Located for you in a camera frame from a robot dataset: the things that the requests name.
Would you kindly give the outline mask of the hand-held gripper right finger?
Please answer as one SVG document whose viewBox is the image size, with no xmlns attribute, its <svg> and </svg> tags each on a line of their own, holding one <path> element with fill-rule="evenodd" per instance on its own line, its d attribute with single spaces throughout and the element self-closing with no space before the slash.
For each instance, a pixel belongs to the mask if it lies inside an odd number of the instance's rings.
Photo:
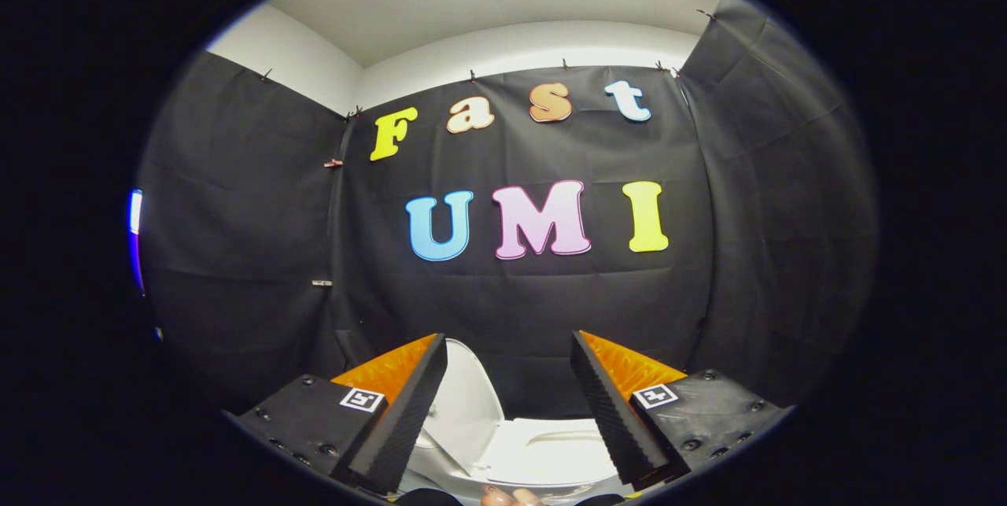
<svg viewBox="0 0 1007 506">
<path fill-rule="evenodd" d="M 719 370 L 687 374 L 588 331 L 572 334 L 570 365 L 619 480 L 637 492 L 701 476 L 794 412 Z"/>
</svg>

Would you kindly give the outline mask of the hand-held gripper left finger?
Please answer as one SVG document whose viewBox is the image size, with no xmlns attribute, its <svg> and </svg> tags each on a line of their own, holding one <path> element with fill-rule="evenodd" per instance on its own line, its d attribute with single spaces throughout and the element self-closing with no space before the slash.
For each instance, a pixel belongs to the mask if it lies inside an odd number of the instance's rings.
<svg viewBox="0 0 1007 506">
<path fill-rule="evenodd" d="M 399 491 L 448 364 L 429 334 L 328 378 L 303 374 L 227 420 L 295 469 L 367 496 Z"/>
</svg>

